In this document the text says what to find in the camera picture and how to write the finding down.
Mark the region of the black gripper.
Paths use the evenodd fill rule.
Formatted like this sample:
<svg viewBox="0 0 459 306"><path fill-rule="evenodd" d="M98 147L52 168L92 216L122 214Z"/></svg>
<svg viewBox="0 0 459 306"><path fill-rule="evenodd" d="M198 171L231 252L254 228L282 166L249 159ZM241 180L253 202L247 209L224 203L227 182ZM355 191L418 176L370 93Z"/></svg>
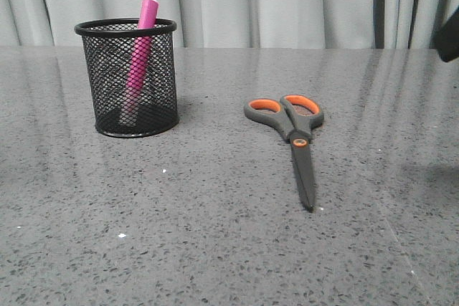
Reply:
<svg viewBox="0 0 459 306"><path fill-rule="evenodd" d="M433 37L434 48L443 62L458 58L459 8L449 17Z"/></svg>

